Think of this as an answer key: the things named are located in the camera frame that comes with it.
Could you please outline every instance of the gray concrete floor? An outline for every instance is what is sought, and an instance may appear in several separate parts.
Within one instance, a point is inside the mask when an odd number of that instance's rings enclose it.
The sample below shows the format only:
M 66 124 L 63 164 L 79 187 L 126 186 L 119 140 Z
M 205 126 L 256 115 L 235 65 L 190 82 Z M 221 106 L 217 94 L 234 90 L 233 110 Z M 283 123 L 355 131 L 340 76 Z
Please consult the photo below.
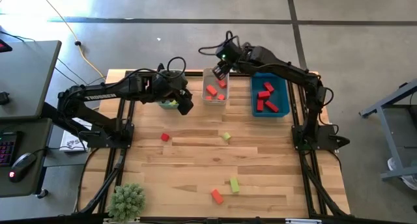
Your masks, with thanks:
M 65 16 L 100 18 L 185 18 L 289 20 L 287 0 L 51 0 Z M 416 0 L 294 0 L 300 20 L 417 20 Z M 43 0 L 3 0 L 2 30 L 36 40 L 61 40 L 60 58 L 86 81 L 98 78 L 79 56 L 63 23 Z M 280 59 L 299 65 L 291 25 L 181 23 L 71 23 L 87 47 L 86 56 L 103 72 L 110 68 L 156 68 L 173 56 L 183 56 L 189 68 L 216 64 L 197 53 L 201 46 L 221 42 L 231 29 L 241 41 L 271 49 Z M 412 205 L 417 192 L 399 179 L 382 182 L 388 145 L 376 116 L 358 112 L 417 76 L 417 30 L 401 26 L 300 26 L 310 70 L 317 70 L 336 96 L 328 106 L 340 135 L 351 139 L 341 149 L 343 179 L 352 214 L 358 217 L 417 223 Z M 13 38 L 0 36 L 13 41 Z M 67 75 L 64 67 L 57 64 Z M 54 73 L 47 102 L 71 86 Z M 71 213 L 81 167 L 48 169 L 44 187 L 51 195 L 0 199 L 0 220 Z

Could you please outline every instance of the computer mouse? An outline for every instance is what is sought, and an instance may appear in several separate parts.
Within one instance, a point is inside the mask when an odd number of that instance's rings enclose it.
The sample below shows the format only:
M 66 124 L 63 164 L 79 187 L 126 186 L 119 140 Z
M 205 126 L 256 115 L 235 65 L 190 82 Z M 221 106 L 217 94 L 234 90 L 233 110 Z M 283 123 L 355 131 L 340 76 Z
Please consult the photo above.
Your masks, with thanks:
M 12 169 L 8 173 L 11 182 L 20 182 L 25 178 L 27 172 L 36 161 L 36 156 L 32 153 L 21 155 L 12 165 Z

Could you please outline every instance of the red block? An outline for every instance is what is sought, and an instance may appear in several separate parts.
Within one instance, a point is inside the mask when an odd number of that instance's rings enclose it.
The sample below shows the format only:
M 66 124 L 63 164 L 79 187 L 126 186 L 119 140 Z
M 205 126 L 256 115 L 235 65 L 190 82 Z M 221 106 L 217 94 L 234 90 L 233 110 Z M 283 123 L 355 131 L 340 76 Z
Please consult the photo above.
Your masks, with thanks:
M 218 204 L 222 204 L 223 203 L 223 197 L 222 195 L 220 195 L 219 191 L 217 189 L 214 189 L 211 192 L 211 195 L 213 196 L 214 200 L 218 203 Z
M 216 96 L 217 95 L 217 91 L 216 91 L 216 89 L 212 85 L 207 85 L 206 86 L 206 91 L 209 94 L 211 94 L 212 96 Z
M 259 91 L 258 92 L 258 99 L 264 100 L 269 98 L 269 96 L 271 96 L 271 93 L 269 93 L 269 91 Z
M 224 80 L 217 80 L 217 83 L 219 84 L 220 88 L 224 89 L 226 88 L 226 82 Z
M 278 109 L 278 107 L 277 106 L 275 106 L 271 101 L 269 101 L 269 100 L 267 100 L 266 102 L 265 102 L 265 105 L 266 106 L 268 106 L 271 110 L 273 110 L 274 112 L 278 112 L 279 111 L 279 109 Z
M 274 92 L 274 88 L 272 87 L 271 83 L 269 82 L 263 83 L 263 86 L 266 88 L 267 91 L 271 93 Z
M 169 135 L 168 134 L 166 134 L 166 133 L 162 133 L 162 135 L 161 135 L 161 139 L 163 140 L 163 141 L 168 141 L 169 140 Z
M 256 111 L 263 111 L 263 100 L 257 101 Z

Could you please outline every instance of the clear plastic container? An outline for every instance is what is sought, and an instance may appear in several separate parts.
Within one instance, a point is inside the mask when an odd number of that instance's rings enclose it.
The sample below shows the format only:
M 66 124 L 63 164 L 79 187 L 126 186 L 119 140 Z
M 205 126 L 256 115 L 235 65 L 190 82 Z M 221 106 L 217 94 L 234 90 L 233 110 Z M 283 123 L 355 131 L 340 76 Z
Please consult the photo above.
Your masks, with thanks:
M 205 105 L 226 105 L 227 100 L 229 99 L 229 74 L 227 74 L 223 80 L 226 82 L 226 88 L 224 89 L 219 87 L 219 84 L 216 82 L 217 78 L 213 72 L 211 72 L 211 68 L 203 70 L 203 94 L 201 97 Z M 211 96 L 206 91 L 207 85 L 212 85 L 217 90 L 217 95 L 213 96 L 213 100 L 206 100 L 206 96 Z M 223 94 L 225 96 L 225 100 L 218 100 L 217 96 L 219 96 L 219 94 Z

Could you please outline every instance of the blue bin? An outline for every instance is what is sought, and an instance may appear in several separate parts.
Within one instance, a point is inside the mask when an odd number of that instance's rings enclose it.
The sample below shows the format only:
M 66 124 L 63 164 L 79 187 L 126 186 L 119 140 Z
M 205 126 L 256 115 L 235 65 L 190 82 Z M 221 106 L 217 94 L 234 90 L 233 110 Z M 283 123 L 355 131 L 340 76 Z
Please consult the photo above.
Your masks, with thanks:
M 271 111 L 266 105 L 262 112 L 256 111 L 257 106 L 257 94 L 259 91 L 266 91 L 263 83 L 269 82 L 275 89 L 269 101 L 275 104 L 279 111 L 277 113 Z M 275 76 L 274 74 L 255 74 L 250 79 L 250 92 L 252 101 L 252 115 L 254 117 L 283 117 L 289 113 L 289 102 L 287 94 L 287 84 L 285 80 Z

